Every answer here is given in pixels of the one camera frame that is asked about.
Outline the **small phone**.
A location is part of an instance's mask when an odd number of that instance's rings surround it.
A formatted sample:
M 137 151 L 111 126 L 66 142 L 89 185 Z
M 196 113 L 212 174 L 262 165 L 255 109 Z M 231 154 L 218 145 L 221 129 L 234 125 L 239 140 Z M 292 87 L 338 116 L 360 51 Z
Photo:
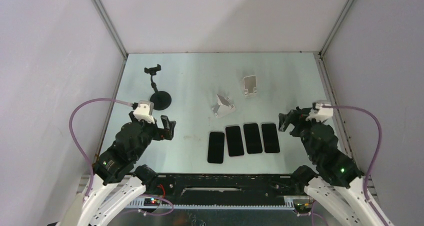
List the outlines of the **small phone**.
M 261 130 L 265 153 L 280 153 L 276 125 L 274 123 L 264 123 L 261 125 Z

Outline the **black phone stand round base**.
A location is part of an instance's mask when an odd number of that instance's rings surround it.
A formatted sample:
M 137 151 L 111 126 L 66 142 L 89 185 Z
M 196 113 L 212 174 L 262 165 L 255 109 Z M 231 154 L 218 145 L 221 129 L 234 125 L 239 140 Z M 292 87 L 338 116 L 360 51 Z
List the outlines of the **black phone stand round base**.
M 172 103 L 171 95 L 166 91 L 159 91 L 153 77 L 158 71 L 161 71 L 162 67 L 157 64 L 155 67 L 144 68 L 144 72 L 150 75 L 150 85 L 154 90 L 154 93 L 150 96 L 149 101 L 153 103 L 153 109 L 162 111 L 168 108 Z

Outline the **black smartphone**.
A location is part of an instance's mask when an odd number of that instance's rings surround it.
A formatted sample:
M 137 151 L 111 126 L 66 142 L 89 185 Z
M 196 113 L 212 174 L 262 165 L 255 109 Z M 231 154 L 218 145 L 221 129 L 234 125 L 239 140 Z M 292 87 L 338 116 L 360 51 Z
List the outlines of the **black smartphone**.
M 207 162 L 222 164 L 224 162 L 225 134 L 210 132 L 208 138 Z
M 246 150 L 248 154 L 259 154 L 263 152 L 259 126 L 257 123 L 243 125 Z
M 239 126 L 229 126 L 225 128 L 225 131 L 229 156 L 243 156 L 245 152 L 241 128 Z

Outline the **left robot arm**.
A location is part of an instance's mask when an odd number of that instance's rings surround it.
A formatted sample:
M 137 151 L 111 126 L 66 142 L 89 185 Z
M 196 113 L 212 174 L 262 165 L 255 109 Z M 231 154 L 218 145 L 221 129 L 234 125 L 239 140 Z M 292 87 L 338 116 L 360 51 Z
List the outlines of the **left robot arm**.
M 144 116 L 138 120 L 131 114 L 130 118 L 94 164 L 93 178 L 85 189 L 88 195 L 78 193 L 56 225 L 108 225 L 136 197 L 156 192 L 158 174 L 135 163 L 153 140 L 172 140 L 177 123 L 163 115 L 163 128 L 159 128 Z

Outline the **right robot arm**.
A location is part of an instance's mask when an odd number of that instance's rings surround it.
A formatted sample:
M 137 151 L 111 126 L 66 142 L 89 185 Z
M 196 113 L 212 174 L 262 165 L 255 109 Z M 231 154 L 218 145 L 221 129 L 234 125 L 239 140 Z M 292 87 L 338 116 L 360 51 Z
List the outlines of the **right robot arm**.
M 279 114 L 278 129 L 292 125 L 292 137 L 298 137 L 312 169 L 300 166 L 291 174 L 295 194 L 307 194 L 325 208 L 341 225 L 393 225 L 368 189 L 373 163 L 362 172 L 352 158 L 338 148 L 334 129 L 326 124 L 336 106 L 316 101 L 310 108 Z

